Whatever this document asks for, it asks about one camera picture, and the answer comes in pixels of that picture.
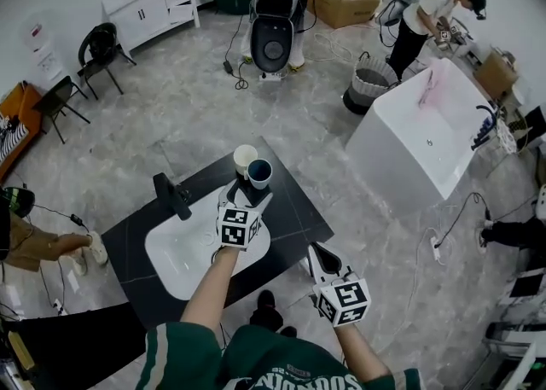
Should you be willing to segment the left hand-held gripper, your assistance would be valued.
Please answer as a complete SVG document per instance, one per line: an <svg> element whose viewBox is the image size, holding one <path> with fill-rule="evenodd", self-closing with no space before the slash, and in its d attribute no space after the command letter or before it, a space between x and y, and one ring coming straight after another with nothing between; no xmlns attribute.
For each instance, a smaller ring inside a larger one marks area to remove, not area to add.
<svg viewBox="0 0 546 390"><path fill-rule="evenodd" d="M228 183L218 196L217 233L224 247L246 250L255 242L259 232L260 218L270 204L273 193L262 198L255 207L237 207L235 204L239 180Z"/></svg>

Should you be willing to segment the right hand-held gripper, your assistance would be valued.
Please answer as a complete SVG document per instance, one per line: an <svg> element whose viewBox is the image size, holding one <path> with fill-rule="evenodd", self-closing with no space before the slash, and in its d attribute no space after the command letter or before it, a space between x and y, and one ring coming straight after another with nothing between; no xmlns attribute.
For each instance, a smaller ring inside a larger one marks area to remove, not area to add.
<svg viewBox="0 0 546 390"><path fill-rule="evenodd" d="M348 259L324 242L311 242L307 259L319 315L334 328L362 321L370 306L369 287L351 270Z"/></svg>

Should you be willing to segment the dark teal cup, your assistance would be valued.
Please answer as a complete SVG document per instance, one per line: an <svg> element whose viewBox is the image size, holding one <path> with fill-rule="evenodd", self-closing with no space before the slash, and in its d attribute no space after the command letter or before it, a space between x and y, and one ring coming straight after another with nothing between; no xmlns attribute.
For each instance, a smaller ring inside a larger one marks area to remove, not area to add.
<svg viewBox="0 0 546 390"><path fill-rule="evenodd" d="M253 160L247 167L247 178L256 190L265 189L272 177L272 165L264 159Z"/></svg>

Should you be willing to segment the white cup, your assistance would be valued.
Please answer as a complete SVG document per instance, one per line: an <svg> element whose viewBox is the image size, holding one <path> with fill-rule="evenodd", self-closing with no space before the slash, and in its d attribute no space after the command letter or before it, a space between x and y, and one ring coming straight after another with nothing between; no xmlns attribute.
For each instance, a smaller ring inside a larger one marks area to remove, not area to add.
<svg viewBox="0 0 546 390"><path fill-rule="evenodd" d="M257 149L249 144L238 146L233 153L233 161L236 172L245 180L248 180L247 168L258 158Z"/></svg>

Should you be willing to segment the person's left forearm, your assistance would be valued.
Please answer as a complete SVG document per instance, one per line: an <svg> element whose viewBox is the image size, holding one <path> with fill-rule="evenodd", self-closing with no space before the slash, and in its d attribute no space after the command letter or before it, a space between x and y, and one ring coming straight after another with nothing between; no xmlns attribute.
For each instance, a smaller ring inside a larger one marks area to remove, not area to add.
<svg viewBox="0 0 546 390"><path fill-rule="evenodd" d="M222 247L218 250L186 305L181 322L197 324L212 331L217 329L239 253L240 250L235 247Z"/></svg>

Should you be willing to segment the white sink basin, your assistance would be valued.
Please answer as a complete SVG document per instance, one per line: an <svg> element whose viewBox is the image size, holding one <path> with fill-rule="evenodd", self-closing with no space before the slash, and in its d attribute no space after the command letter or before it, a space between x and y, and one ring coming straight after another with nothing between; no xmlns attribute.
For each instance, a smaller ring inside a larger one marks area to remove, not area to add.
<svg viewBox="0 0 546 390"><path fill-rule="evenodd" d="M189 300L220 248L216 228L218 197L223 186L189 206L191 216L171 216L147 233L145 249L166 291Z"/></svg>

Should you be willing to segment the black stone vanity top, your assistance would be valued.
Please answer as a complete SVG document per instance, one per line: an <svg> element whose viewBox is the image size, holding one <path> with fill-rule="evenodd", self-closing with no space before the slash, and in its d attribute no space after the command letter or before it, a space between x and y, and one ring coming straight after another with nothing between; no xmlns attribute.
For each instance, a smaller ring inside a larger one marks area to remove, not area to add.
<svg viewBox="0 0 546 390"><path fill-rule="evenodd" d="M272 147L262 137L250 143L273 168L273 198L264 211L271 246L259 262L232 277L227 306L300 262L309 242L326 242L334 234ZM145 329L178 320L187 305L167 292L145 251L145 235L167 218L168 212L152 200L102 236L116 277Z"/></svg>

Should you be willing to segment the person's left black shoe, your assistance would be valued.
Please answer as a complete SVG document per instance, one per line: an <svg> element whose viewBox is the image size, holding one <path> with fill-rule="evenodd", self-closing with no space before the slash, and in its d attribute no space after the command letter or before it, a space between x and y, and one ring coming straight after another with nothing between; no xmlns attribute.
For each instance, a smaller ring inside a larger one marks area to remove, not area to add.
<svg viewBox="0 0 546 390"><path fill-rule="evenodd" d="M249 323L272 332L277 332L282 328L284 321L282 315L276 309L275 296L270 290L260 292L257 307L250 317Z"/></svg>

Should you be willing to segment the person's green shirt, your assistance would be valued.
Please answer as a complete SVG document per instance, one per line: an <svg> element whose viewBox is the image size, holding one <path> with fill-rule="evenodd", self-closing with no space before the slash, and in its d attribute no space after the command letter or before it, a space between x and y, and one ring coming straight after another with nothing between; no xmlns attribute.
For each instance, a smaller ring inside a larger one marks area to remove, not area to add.
<svg viewBox="0 0 546 390"><path fill-rule="evenodd" d="M418 370L363 381L328 351L268 329L240 327L226 349L209 328L163 323L146 336L136 390L423 390Z"/></svg>

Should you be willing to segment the pleated white black basket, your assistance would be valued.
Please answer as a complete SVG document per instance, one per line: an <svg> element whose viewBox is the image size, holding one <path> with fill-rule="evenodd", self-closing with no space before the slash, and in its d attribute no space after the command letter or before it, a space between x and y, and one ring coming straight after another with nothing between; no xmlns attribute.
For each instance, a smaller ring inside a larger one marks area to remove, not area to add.
<svg viewBox="0 0 546 390"><path fill-rule="evenodd" d="M364 51L357 59L351 82L342 96L347 109L365 115L373 102L399 83L392 67L382 59Z"/></svg>

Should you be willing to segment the pink towel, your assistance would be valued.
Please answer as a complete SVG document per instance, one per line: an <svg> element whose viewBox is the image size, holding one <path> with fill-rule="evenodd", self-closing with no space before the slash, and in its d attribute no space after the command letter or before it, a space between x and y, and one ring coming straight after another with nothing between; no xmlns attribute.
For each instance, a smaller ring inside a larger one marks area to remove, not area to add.
<svg viewBox="0 0 546 390"><path fill-rule="evenodd" d="M429 101L430 98L434 96L435 90L439 86L441 79L442 79L441 71L437 68L431 69L425 89L422 92L421 98L418 102L419 108L423 108L426 105L427 101Z"/></svg>

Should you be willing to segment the black chair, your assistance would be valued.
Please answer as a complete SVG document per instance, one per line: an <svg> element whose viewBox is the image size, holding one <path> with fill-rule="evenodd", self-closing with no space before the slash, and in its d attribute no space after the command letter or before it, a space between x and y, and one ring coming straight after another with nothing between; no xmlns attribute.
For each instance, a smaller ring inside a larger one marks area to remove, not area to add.
<svg viewBox="0 0 546 390"><path fill-rule="evenodd" d="M65 144L65 140L56 124L56 119L59 114L64 115L64 110L67 109L78 116L81 120L90 123L81 113L72 108L68 102L76 94L79 93L83 98L88 99L88 96L82 89L75 84L70 76L65 76L57 84L55 84L45 95L43 95L33 106L32 110L37 111L50 120L61 142Z"/></svg>
<svg viewBox="0 0 546 390"><path fill-rule="evenodd" d="M91 93L98 99L89 79L100 71L106 71L121 95L124 94L117 80L109 70L109 65L121 55L133 66L137 64L122 50L118 48L118 34L114 23L105 22L95 26L84 38L78 50L78 62L81 66L80 77L84 78L85 84Z"/></svg>

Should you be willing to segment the black bathtub faucet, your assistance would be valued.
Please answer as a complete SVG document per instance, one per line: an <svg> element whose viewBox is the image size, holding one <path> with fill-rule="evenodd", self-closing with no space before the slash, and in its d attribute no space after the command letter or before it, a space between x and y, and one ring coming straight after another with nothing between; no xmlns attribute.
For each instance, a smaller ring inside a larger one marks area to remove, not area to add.
<svg viewBox="0 0 546 390"><path fill-rule="evenodd" d="M483 110L488 113L488 116L483 120L483 123L477 133L477 136L473 139L471 150L475 151L484 143L490 140L490 132L497 127L497 117L493 110L488 106L478 105L475 107L477 110Z"/></svg>

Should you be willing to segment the black cabinet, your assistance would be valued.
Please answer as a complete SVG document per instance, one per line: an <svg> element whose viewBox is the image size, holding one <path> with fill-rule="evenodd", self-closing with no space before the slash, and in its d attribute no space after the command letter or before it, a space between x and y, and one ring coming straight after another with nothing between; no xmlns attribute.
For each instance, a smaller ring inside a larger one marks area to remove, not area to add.
<svg viewBox="0 0 546 390"><path fill-rule="evenodd" d="M7 321L0 341L35 390L88 390L145 351L130 303L59 317Z"/></svg>

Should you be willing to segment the orange sofa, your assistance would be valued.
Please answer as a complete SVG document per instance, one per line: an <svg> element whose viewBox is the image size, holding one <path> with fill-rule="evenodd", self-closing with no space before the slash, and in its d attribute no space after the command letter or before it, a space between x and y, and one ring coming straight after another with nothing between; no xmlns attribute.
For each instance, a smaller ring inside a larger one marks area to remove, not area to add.
<svg viewBox="0 0 546 390"><path fill-rule="evenodd" d="M4 137L0 136L0 183L41 131L43 116L33 108L41 99L37 88L23 80L0 101L0 127L5 123L14 127Z"/></svg>

